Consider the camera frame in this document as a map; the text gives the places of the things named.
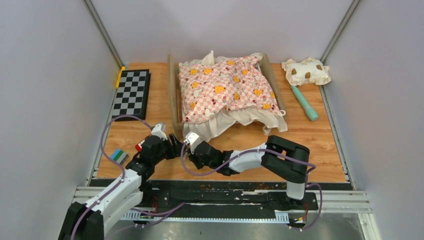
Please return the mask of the blue green grey block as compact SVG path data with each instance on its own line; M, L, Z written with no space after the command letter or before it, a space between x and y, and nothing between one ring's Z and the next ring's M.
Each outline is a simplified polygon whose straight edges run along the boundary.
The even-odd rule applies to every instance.
M129 158L129 154L126 153L125 151L117 148L113 154L110 156L110 158L115 161L116 163L120 164L121 166L123 166L126 162L126 160Z

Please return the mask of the black grey chessboard box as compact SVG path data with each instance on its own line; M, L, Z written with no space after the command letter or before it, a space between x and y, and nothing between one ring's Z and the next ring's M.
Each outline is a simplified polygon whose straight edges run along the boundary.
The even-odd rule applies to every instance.
M135 116L146 119L151 73L148 69L121 72L111 117Z

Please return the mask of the red white window brick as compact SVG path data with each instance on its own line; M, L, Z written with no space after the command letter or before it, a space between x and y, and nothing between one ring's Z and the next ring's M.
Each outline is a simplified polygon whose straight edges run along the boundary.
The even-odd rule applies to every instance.
M142 151L142 147L143 147L143 143L145 142L145 140L143 139L142 141L138 142L134 147L137 150L137 152L141 152Z

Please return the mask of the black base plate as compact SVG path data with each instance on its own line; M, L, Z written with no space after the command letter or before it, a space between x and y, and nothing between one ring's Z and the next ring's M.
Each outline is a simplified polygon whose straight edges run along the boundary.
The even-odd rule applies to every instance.
M162 213L179 204L261 205L271 210L300 214L320 209L319 194L306 192L302 200L287 196L284 182L149 180L150 191L137 207Z

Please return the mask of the yellow clip on frame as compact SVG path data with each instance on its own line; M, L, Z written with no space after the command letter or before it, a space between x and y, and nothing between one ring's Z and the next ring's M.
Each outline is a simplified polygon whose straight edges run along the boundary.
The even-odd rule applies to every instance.
M120 70L119 70L118 74L117 74L117 78L116 78L116 81L115 81L115 89L116 89L116 90L119 88L119 84L120 84L120 81L121 81L122 73L123 73L123 71L125 71L125 70L126 70L126 66L122 66L122 67L120 68Z

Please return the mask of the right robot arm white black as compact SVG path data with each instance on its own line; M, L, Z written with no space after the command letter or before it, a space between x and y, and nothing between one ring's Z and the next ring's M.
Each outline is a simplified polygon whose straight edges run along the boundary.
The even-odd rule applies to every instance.
M307 175L315 168L309 162L310 149L288 139L271 135L259 146L246 150L220 151L201 140L194 132L186 135L181 148L181 160L189 160L200 170L207 166L210 173L231 176L246 170L265 168L286 180L286 204L298 209L306 201Z

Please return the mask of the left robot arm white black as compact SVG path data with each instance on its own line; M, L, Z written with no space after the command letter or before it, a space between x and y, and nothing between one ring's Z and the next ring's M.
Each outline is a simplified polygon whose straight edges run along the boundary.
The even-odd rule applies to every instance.
M138 152L124 172L102 192L85 203L68 208L58 238L60 240L103 240L111 228L136 205L153 201L147 180L162 160L176 158L183 147L174 134L162 139L149 135L137 145Z

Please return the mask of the pink checkered duck cushion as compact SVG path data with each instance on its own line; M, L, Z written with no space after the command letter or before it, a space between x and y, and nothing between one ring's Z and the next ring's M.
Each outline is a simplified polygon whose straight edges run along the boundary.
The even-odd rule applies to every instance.
M198 134L209 141L234 124L263 124L263 132L288 130L286 107L274 71L264 53L180 62L169 68L180 114L172 117L176 132Z

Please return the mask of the teal cylindrical toy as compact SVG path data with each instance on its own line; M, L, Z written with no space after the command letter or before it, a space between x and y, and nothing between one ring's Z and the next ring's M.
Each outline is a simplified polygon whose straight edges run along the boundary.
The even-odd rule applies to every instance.
M309 120L312 121L312 122L318 120L318 118L319 118L318 113L309 104L309 102L306 100L306 98L300 92L300 90L296 86L294 86L294 85L291 85L290 88L291 88L291 91L292 91L293 95L295 96L295 98L297 99L297 101L299 102L299 104L301 105L301 107L303 108L303 110L305 112L305 115L309 118Z

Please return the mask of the cream pillow brown spots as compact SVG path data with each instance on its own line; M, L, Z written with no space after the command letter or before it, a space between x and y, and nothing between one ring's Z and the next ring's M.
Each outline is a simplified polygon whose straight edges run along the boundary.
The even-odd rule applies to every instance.
M301 62L289 59L281 63L285 71L285 77L291 86L302 86L305 84L315 84L317 86L326 85L331 82L329 67L320 60L307 58Z

